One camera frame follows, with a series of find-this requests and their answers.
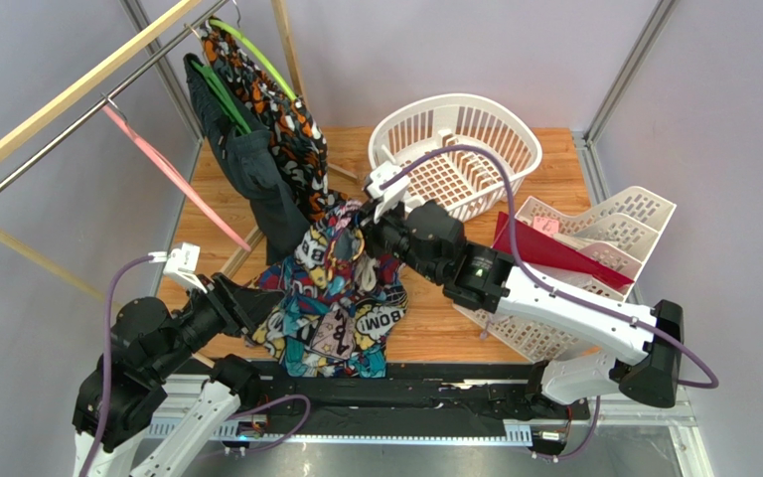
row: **gray wall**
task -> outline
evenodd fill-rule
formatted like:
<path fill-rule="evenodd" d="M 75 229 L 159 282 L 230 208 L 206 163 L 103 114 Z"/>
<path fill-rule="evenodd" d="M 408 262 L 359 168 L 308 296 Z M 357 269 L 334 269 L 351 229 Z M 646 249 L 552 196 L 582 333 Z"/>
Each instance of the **gray wall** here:
<path fill-rule="evenodd" d="M 640 286 L 719 373 L 689 394 L 716 474 L 763 475 L 763 3 L 681 2 L 597 150 L 612 191 L 679 204 Z"/>
<path fill-rule="evenodd" d="M 0 0 L 0 137 L 135 34 L 116 1 Z M 0 167 L 0 178 L 134 70 L 126 65 Z M 196 141 L 155 73 L 118 104 L 183 174 Z M 0 228 L 104 290 L 124 262 L 164 248 L 182 196 L 99 115 L 0 196 Z M 150 293 L 143 265 L 118 301 Z M 81 380 L 101 352 L 101 305 L 0 244 L 0 476 L 67 475 Z"/>
<path fill-rule="evenodd" d="M 175 0 L 141 2 L 156 18 Z M 287 2 L 308 99 L 323 125 L 375 126 L 410 102 L 464 91 L 498 101 L 529 125 L 572 129 L 593 118 L 655 3 Z M 270 0 L 238 4 L 246 35 L 289 80 Z M 234 23 L 231 3 L 220 16 Z M 199 49 L 193 39 L 185 46 Z M 174 55 L 177 67 L 182 54 Z"/>

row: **white plastic basket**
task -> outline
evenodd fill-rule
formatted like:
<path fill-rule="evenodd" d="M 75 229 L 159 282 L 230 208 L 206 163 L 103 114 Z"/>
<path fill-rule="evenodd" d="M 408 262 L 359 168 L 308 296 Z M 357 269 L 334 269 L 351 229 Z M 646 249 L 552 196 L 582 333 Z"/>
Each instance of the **white plastic basket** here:
<path fill-rule="evenodd" d="M 530 224 L 534 217 L 549 217 L 560 222 L 562 234 L 614 242 L 591 244 L 579 252 L 637 280 L 675 209 L 675 204 L 657 194 L 642 187 L 629 187 L 578 216 L 562 214 L 529 197 L 517 211 L 516 218 Z M 569 275 L 563 270 L 540 270 L 568 281 Z M 615 290 L 587 277 L 579 287 L 612 300 L 625 301 L 633 286 Z M 491 334 L 533 362 L 553 360 L 578 344 L 576 338 L 563 331 L 522 317 L 491 316 L 485 311 L 473 312 L 459 306 L 455 309 L 482 327 L 490 320 Z"/>
<path fill-rule="evenodd" d="M 406 166 L 450 144 L 481 147 L 497 156 L 514 193 L 543 155 L 540 143 L 519 118 L 474 94 L 442 94 L 403 107 L 373 131 L 368 155 L 374 169 L 385 161 Z M 444 154 L 416 168 L 408 193 L 422 201 L 434 199 L 462 222 L 505 200 L 502 178 L 493 163 L 471 152 Z"/>

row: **wooden table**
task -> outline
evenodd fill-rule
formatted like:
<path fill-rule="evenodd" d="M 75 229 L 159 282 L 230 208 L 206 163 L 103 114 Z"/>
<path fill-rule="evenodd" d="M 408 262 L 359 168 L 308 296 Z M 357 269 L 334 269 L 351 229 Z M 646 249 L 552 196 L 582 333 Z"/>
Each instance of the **wooden table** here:
<path fill-rule="evenodd" d="M 329 142 L 329 161 L 364 177 L 370 171 L 367 145 L 372 132 L 370 127 L 325 129 Z M 535 129 L 534 134 L 543 147 L 543 160 L 537 170 L 524 179 L 515 197 L 517 207 L 528 196 L 536 196 L 567 214 L 575 215 L 588 209 L 590 201 L 569 130 Z M 329 182 L 331 188 L 352 197 L 365 197 L 359 185 L 339 175 L 329 174 Z M 231 187 L 208 147 L 203 148 L 193 186 L 241 236 L 245 236 L 254 227 L 255 221 L 248 201 Z M 491 211 L 467 222 L 467 238 L 480 243 L 491 243 L 497 213 L 506 209 L 507 205 L 500 202 Z M 178 241 L 195 243 L 202 248 L 197 272 L 208 275 L 218 271 L 236 249 L 229 238 L 189 203 L 185 204 L 176 232 L 175 242 Z M 265 250 L 262 242 L 232 279 L 237 283 L 245 283 L 266 268 Z M 389 361 L 526 361 L 493 337 L 484 341 L 479 339 L 481 329 L 455 311 L 439 287 L 408 269 L 402 282 L 409 293 L 410 305 L 405 318 L 390 333 L 387 345 Z M 164 280 L 158 296 L 170 309 L 181 308 L 187 301 L 182 288 L 170 280 Z M 245 358 L 269 358 L 263 348 L 247 348 L 243 340 L 223 335 L 209 343 L 202 353 L 212 358 L 228 353 Z"/>

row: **metal pole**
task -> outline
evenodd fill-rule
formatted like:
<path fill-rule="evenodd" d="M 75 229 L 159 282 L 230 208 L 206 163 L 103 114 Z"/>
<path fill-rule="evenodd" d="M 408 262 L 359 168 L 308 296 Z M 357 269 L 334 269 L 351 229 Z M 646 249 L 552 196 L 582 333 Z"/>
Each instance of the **metal pole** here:
<path fill-rule="evenodd" d="M 634 44 L 634 48 L 632 48 L 631 53 L 629 53 L 623 68 L 611 85 L 611 89 L 605 95 L 605 99 L 599 106 L 599 110 L 596 111 L 596 115 L 593 116 L 593 121 L 590 123 L 590 127 L 588 127 L 587 131 L 584 133 L 584 139 L 587 140 L 588 144 L 595 144 L 596 141 L 599 140 L 602 131 L 605 129 L 605 124 L 617 107 L 617 103 L 634 79 L 640 64 L 646 58 L 649 51 L 652 50 L 655 40 L 664 29 L 667 20 L 670 19 L 670 15 L 673 13 L 673 10 L 678 3 L 679 0 L 658 1 L 649 20 L 646 22 L 646 26 L 643 27 L 640 37 L 638 37 L 637 42 Z"/>
<path fill-rule="evenodd" d="M 209 19 L 209 17 L 217 13 L 217 11 L 220 10 L 220 8 L 223 7 L 227 1 L 228 0 L 218 0 L 217 3 L 214 4 L 214 6 L 208 9 L 208 11 L 204 13 L 201 17 L 196 19 L 193 24 L 200 25 L 206 22 Z M 70 135 L 73 134 L 74 131 L 82 127 L 89 119 L 93 117 L 94 114 L 97 114 L 102 109 L 102 107 L 108 103 L 109 99 L 114 99 L 115 96 L 123 92 L 138 78 L 143 76 L 144 73 L 146 73 L 150 68 L 152 68 L 153 65 L 158 63 L 159 60 L 164 58 L 177 45 L 182 43 L 182 40 L 184 40 L 190 34 L 191 34 L 191 31 L 186 28 L 182 33 L 180 33 L 179 35 L 176 35 L 176 37 L 173 40 L 167 43 L 167 45 L 161 47 L 160 50 L 155 52 L 155 55 L 149 57 L 149 60 L 147 60 L 143 65 L 141 65 L 137 70 L 135 70 L 134 73 L 129 75 L 114 89 L 112 89 L 111 92 L 109 92 L 99 102 L 97 102 L 90 109 L 88 109 L 82 116 L 80 116 L 76 121 L 74 121 L 70 126 L 68 126 L 67 129 L 59 133 L 58 136 L 53 138 L 52 141 L 48 142 L 47 145 L 42 147 L 38 152 L 36 152 L 32 157 L 30 157 L 29 160 L 21 164 L 17 169 L 14 170 L 14 172 L 12 172 L 11 174 L 8 175 L 8 177 L 3 179 L 0 182 L 0 193 L 4 191 L 8 186 L 13 184 L 14 181 L 16 181 L 20 176 L 25 174 L 26 171 L 31 169 L 32 166 L 40 162 L 41 159 L 43 159 L 47 154 L 49 154 L 50 151 L 55 149 L 56 146 L 58 146 L 65 139 L 70 137 Z"/>

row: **clothing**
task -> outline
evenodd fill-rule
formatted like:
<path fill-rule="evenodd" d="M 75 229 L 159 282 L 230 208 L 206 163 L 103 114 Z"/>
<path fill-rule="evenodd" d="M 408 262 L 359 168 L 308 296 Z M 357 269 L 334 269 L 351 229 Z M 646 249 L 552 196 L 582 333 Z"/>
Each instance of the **clothing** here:
<path fill-rule="evenodd" d="M 238 99 L 270 129 L 270 152 L 282 178 L 298 198 L 299 210 L 314 223 L 347 197 L 330 191 L 326 138 L 301 98 L 292 101 L 269 75 L 242 52 L 234 37 L 206 22 L 203 46 L 214 71 Z"/>
<path fill-rule="evenodd" d="M 358 201 L 332 208 L 293 255 L 248 286 L 281 290 L 284 299 L 252 336 L 297 377 L 383 378 L 384 351 L 408 298 L 402 263 L 365 253 L 357 226 Z"/>
<path fill-rule="evenodd" d="M 269 153 L 270 131 L 240 102 L 230 96 L 250 132 L 240 133 L 224 112 L 196 66 L 196 55 L 185 56 L 185 73 L 191 105 L 227 179 L 249 199 L 258 227 L 267 237 L 267 264 L 290 255 L 310 226 L 299 211 L 293 191 L 284 182 Z"/>

